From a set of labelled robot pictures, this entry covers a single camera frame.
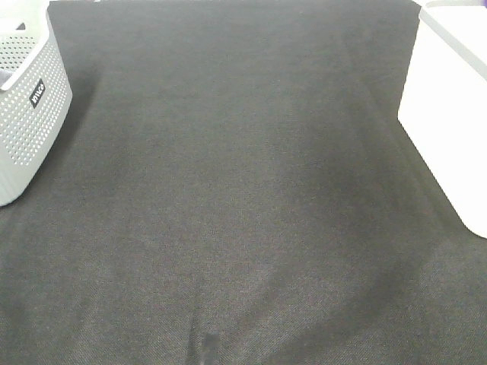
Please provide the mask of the white plastic bin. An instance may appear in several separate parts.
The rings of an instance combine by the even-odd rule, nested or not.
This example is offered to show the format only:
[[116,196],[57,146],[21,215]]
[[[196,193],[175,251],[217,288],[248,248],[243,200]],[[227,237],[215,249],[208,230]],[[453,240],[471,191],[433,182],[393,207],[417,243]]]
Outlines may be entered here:
[[486,236],[486,3],[422,1],[398,120],[462,223]]

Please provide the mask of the grey perforated laundry basket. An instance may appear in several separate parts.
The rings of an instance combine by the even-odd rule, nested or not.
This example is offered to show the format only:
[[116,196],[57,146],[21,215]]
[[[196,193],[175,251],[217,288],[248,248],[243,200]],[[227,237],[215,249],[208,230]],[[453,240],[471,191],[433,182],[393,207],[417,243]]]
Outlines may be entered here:
[[1,204],[34,178],[65,121],[70,87],[48,1],[1,3]]

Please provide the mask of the black fabric table cover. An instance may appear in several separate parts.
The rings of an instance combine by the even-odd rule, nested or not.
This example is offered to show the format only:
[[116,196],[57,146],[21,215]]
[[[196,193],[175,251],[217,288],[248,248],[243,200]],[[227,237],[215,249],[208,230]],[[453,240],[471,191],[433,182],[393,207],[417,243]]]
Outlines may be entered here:
[[3,364],[484,364],[486,241],[397,121],[411,1],[55,2]]

